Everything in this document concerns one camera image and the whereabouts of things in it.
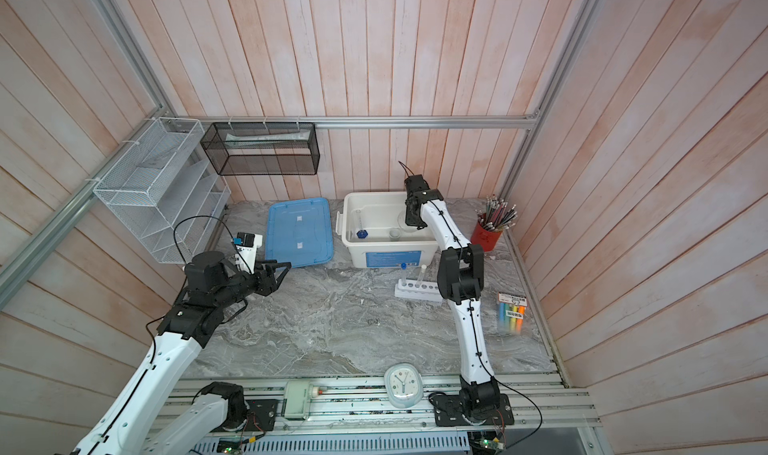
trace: wooden wall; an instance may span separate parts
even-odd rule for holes
[[[90,0],[0,0],[0,265],[154,109]],[[88,213],[0,313],[3,451],[69,453],[183,280]]]
[[[616,453],[768,451],[766,26],[766,0],[607,0],[514,187]]]
[[[523,115],[583,0],[116,0],[189,116]],[[236,200],[501,189],[517,130],[321,131],[317,176],[230,177]]]

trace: marble surface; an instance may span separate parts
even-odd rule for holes
[[[448,200],[459,228],[469,236],[475,209],[484,201]],[[241,202],[231,207],[227,225],[233,233],[264,234],[270,202]],[[331,200],[331,220],[342,210]],[[456,326],[448,302],[407,301],[394,296],[396,268],[352,268],[350,253],[333,234],[333,259],[325,265],[294,268],[280,290],[269,297],[252,295],[248,308],[220,326],[185,377],[316,377],[383,374],[398,362],[421,373],[459,373]],[[226,232],[217,249],[227,247]],[[264,247],[258,258],[264,258]],[[435,280],[439,252],[426,280]],[[522,334],[498,326],[496,292],[522,294],[512,254],[502,237],[485,254],[482,324],[491,363],[497,373],[553,371],[533,317]]]

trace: blue lid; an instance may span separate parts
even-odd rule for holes
[[[291,200],[270,207],[266,222],[267,260],[289,261],[293,267],[326,263],[333,258],[328,200]]]

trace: white mesh file tray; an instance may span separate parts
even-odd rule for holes
[[[163,263],[184,263],[174,246],[173,230],[179,222],[196,215],[219,216],[229,199],[226,182],[215,173],[206,173],[210,172],[206,171],[208,160],[190,159],[202,135],[198,120],[158,119],[94,189]],[[208,230],[210,219],[199,220],[185,222],[177,230],[187,261],[205,248],[215,226],[214,221]]]

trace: red pencil cup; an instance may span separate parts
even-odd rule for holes
[[[491,251],[496,247],[496,242],[501,236],[501,231],[488,231],[480,226],[480,222],[477,222],[469,243],[477,243],[482,247],[483,251]]]

